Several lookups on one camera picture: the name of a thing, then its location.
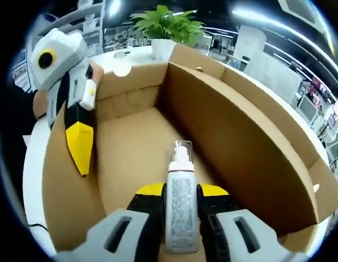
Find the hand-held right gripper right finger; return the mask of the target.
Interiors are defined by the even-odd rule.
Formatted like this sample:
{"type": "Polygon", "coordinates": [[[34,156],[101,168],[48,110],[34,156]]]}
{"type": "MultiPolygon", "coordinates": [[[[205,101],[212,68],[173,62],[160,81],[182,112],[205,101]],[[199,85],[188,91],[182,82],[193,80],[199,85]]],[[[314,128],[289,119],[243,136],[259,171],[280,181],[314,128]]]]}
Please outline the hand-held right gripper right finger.
{"type": "Polygon", "coordinates": [[[198,185],[198,216],[207,261],[290,261],[275,231],[224,189],[198,185]]]}

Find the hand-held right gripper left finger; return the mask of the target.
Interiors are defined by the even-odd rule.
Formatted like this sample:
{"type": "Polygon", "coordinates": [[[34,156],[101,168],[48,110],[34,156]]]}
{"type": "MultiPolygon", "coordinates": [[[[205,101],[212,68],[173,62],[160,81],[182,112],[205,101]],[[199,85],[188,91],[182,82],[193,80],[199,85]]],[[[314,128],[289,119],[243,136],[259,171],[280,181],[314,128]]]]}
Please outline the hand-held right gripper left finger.
{"type": "Polygon", "coordinates": [[[164,228],[165,184],[141,187],[126,209],[93,226],[86,240],[58,261],[157,261],[164,228]]]}

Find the person's left hand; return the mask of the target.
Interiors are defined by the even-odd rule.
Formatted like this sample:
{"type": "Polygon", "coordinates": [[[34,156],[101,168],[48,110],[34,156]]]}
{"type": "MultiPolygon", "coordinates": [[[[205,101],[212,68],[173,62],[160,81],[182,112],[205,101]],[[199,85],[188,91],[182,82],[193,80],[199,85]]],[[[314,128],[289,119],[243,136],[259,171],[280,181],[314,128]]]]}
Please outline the person's left hand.
{"type": "Polygon", "coordinates": [[[94,63],[93,61],[90,62],[90,66],[92,68],[92,80],[98,84],[100,83],[103,75],[104,75],[104,69],[97,63],[94,63]]]}

